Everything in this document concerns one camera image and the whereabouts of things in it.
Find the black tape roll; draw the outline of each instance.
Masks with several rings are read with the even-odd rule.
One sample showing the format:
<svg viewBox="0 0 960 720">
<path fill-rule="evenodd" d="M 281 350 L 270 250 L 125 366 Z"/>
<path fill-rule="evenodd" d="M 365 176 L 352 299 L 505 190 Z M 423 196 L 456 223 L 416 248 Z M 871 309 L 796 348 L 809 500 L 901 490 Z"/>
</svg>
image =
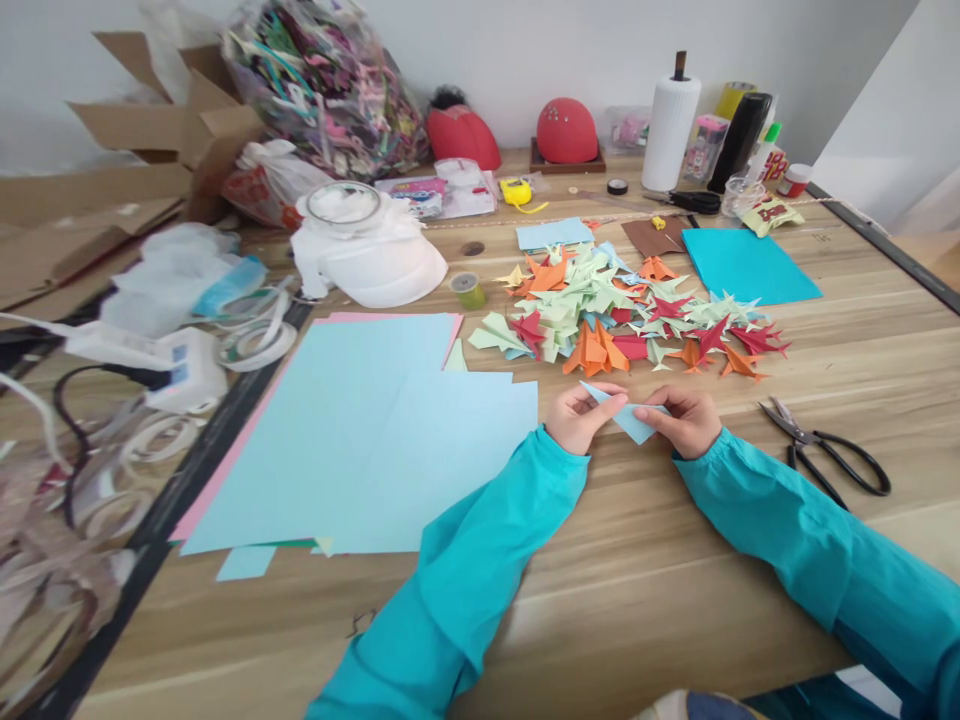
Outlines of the black tape roll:
<svg viewBox="0 0 960 720">
<path fill-rule="evenodd" d="M 627 181 L 621 178 L 614 178 L 607 183 L 607 192 L 610 195 L 626 195 L 627 194 Z"/>
</svg>

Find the green tape roll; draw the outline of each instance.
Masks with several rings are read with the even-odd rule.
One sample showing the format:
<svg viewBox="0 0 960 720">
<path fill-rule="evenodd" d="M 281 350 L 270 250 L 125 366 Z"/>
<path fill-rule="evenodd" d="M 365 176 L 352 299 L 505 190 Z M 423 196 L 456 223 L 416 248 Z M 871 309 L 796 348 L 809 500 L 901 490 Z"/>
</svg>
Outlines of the green tape roll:
<svg viewBox="0 0 960 720">
<path fill-rule="evenodd" d="M 480 276 L 476 273 L 458 273 L 450 280 L 453 290 L 464 310 L 479 310 L 487 304 L 487 294 L 480 287 Z"/>
</svg>

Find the red egg-shaped object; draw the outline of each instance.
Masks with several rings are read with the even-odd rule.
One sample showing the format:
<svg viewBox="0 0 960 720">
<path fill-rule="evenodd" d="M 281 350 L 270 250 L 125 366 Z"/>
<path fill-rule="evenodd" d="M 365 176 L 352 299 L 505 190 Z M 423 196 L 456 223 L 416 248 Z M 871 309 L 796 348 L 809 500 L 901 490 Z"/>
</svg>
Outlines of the red egg-shaped object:
<svg viewBox="0 0 960 720">
<path fill-rule="evenodd" d="M 481 170 L 500 167 L 500 148 L 493 133 L 466 105 L 432 108 L 427 116 L 427 135 L 437 160 L 462 157 L 476 162 Z"/>
<path fill-rule="evenodd" d="M 572 164 L 595 159 L 597 126 L 590 111 L 573 98 L 548 102 L 537 121 L 537 147 L 547 162 Z"/>
</svg>

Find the black scissors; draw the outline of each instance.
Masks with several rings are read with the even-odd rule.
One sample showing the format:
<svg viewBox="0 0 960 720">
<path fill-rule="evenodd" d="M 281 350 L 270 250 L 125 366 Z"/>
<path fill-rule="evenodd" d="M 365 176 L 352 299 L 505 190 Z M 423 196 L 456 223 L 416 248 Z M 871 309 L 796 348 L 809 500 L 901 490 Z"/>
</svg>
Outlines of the black scissors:
<svg viewBox="0 0 960 720">
<path fill-rule="evenodd" d="M 774 412 L 763 403 L 758 404 L 761 408 L 763 408 L 763 411 L 767 414 L 767 417 L 776 423 L 777 427 L 793 438 L 793 442 L 787 446 L 787 465 L 796 470 L 797 458 L 800 458 L 800 462 L 802 462 L 804 467 L 806 467 L 807 470 L 813 474 L 813 476 L 817 479 L 817 482 L 819 482 L 820 485 L 823 486 L 823 489 L 826 490 L 827 495 L 829 495 L 837 505 L 842 507 L 847 512 L 850 512 L 850 508 L 848 508 L 847 504 L 843 502 L 843 499 L 840 497 L 840 493 L 838 493 L 833 485 L 827 481 L 827 479 L 816 468 L 816 466 L 804 452 L 804 450 L 810 445 L 819 445 L 821 448 L 823 448 L 823 451 L 834 459 L 837 465 L 840 466 L 840 469 L 843 470 L 851 480 L 853 480 L 857 485 L 862 487 L 871 495 L 886 497 L 890 494 L 890 478 L 887 477 L 887 474 L 883 471 L 883 468 L 880 467 L 880 463 L 878 463 L 873 456 L 870 455 L 870 453 L 856 443 L 852 443 L 845 438 L 831 435 L 830 433 L 819 432 L 818 430 L 814 430 L 812 433 L 801 430 L 800 426 L 797 425 L 797 421 L 793 419 L 793 413 L 787 409 L 787 406 L 777 400 L 775 397 L 771 397 L 770 399 L 773 400 L 773 404 L 777 406 L 777 412 L 780 413 L 779 415 L 777 412 Z M 857 471 L 850 467 L 849 463 L 847 463 L 847 461 L 840 456 L 840 453 L 838 453 L 827 442 L 828 440 L 849 448 L 863 458 L 864 462 L 866 462 L 867 465 L 869 465 L 870 468 L 876 473 L 879 484 L 877 486 L 871 485 L 862 477 L 860 477 Z"/>
<path fill-rule="evenodd" d="M 669 193 L 644 193 L 643 196 L 701 215 L 716 215 L 720 212 L 720 196 L 710 192 L 674 190 Z"/>
</svg>

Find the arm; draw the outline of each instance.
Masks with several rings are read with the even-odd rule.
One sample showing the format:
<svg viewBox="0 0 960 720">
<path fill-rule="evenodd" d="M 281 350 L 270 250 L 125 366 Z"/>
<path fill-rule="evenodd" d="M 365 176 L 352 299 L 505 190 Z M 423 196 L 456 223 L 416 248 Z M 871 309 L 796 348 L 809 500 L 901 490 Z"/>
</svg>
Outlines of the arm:
<svg viewBox="0 0 960 720">
<path fill-rule="evenodd" d="M 723 430 L 676 460 L 697 507 L 903 700 L 903 718 L 960 717 L 960 588 Z"/>
<path fill-rule="evenodd" d="M 473 687 L 530 557 L 583 492 L 593 434 L 626 402 L 597 407 L 579 386 L 558 401 L 570 398 L 573 415 L 558 418 L 555 403 L 496 478 L 424 529 L 416 572 L 351 642 L 308 720 L 440 718 Z"/>
</svg>

